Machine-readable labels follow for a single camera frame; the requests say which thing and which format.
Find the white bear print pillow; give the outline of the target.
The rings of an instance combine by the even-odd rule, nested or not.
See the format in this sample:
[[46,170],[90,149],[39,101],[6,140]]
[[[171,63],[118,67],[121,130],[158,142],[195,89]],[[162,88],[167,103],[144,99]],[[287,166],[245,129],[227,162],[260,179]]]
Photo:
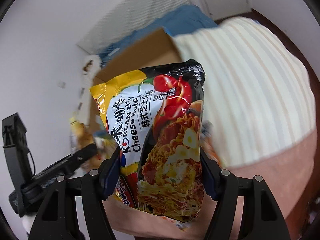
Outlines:
[[89,125],[89,112],[92,96],[89,89],[93,86],[96,74],[101,70],[101,58],[98,55],[88,55],[85,57],[82,67],[82,83],[80,87],[79,103],[75,112],[76,119]]

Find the blue bed sheet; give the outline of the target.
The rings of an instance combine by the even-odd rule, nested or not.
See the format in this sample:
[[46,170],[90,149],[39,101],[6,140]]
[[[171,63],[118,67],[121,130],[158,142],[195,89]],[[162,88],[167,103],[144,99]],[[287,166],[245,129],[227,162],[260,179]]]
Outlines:
[[100,67],[104,68],[107,64],[124,49],[133,45],[135,42],[148,36],[159,28],[170,36],[193,33],[202,28],[215,28],[217,24],[205,15],[201,9],[195,5],[182,5],[177,9],[165,14],[161,18],[155,19],[142,29],[134,30],[121,40],[110,44],[102,49],[100,57]]

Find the striped pink cat blanket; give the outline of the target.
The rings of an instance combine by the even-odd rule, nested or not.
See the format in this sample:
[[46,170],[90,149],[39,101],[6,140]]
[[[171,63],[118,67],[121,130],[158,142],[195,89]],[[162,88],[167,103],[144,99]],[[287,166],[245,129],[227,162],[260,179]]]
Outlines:
[[[205,73],[200,149],[235,176],[261,175],[287,217],[311,177],[317,144],[304,64],[265,26],[244,17],[171,38],[181,62],[195,60]],[[202,186],[200,211],[186,223],[134,209],[117,195],[104,207],[118,231],[202,239],[216,207]]]

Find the yellow panda snack bag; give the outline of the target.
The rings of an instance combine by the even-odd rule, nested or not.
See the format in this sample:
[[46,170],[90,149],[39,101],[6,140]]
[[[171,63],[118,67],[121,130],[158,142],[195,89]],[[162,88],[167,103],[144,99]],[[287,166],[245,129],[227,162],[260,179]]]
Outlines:
[[[88,131],[87,127],[79,122],[76,117],[71,117],[69,119],[69,124],[71,128],[71,148],[73,151],[78,151],[89,144],[95,144],[93,135]],[[92,169],[98,169],[100,164],[104,161],[104,157],[101,154],[101,151],[97,148],[97,153],[85,161],[81,168],[87,173]]]

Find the white wall socket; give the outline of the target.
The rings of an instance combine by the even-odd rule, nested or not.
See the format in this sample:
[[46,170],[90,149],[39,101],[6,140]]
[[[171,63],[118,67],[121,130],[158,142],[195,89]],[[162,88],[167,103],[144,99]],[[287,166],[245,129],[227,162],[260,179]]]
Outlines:
[[58,83],[58,86],[59,86],[60,88],[64,89],[65,86],[66,86],[66,83],[63,82],[63,81],[60,81],[60,82]]

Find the yellow Korean cheese noodle pack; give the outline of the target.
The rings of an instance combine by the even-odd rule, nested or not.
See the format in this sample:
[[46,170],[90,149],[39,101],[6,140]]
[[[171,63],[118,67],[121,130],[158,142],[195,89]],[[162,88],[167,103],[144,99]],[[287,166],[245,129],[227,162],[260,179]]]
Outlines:
[[204,81],[202,66],[191,59],[91,87],[104,127],[120,148],[115,192],[125,205],[182,223],[198,215]]

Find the open cardboard milk box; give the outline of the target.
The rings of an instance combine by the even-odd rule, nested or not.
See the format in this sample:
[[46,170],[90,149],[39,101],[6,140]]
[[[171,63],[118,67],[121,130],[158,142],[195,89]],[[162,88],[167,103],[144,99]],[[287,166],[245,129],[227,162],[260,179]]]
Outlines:
[[112,59],[93,79],[93,85],[106,83],[110,79],[144,67],[181,62],[174,42],[163,29],[157,29],[135,42]]

